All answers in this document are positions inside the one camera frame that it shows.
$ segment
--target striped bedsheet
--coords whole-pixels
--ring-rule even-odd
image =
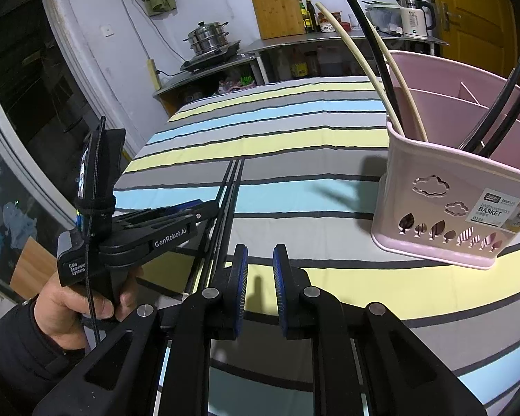
[[[366,77],[305,79],[182,108],[129,164],[117,211],[208,200],[245,157],[229,253],[250,255],[243,333],[212,345],[209,410],[218,416],[313,414],[309,341],[277,326],[276,244],[342,302],[379,301],[497,415],[520,385],[520,234],[489,271],[387,253],[370,238],[385,172],[386,114]],[[181,294],[198,240],[145,266]]]

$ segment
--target person's hand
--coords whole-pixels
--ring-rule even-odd
[[[136,307],[137,282],[142,268],[129,272],[120,294],[120,304],[114,305],[104,296],[93,292],[94,307],[98,319],[115,315],[118,321],[125,319]],[[79,321],[79,313],[89,314],[86,291],[83,286],[62,287],[58,273],[46,282],[35,304],[35,320],[41,331],[64,350],[82,349],[86,346],[85,333]]]

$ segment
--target wooden cutting board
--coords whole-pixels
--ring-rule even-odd
[[[15,266],[10,286],[24,299],[30,299],[40,292],[56,270],[56,258],[29,237]]]
[[[304,34],[298,0],[252,0],[262,39]]]

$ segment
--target electric kettle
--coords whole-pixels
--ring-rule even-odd
[[[427,38],[427,31],[437,26],[435,10],[428,1],[424,0],[397,0],[401,6],[402,32],[405,37]],[[431,25],[426,24],[424,8],[428,8],[431,15]]]

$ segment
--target stainless steel pot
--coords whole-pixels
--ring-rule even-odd
[[[229,33],[223,32],[223,27],[228,23],[200,22],[198,28],[191,31],[185,41],[189,42],[196,56],[213,51],[229,43],[226,38]]]

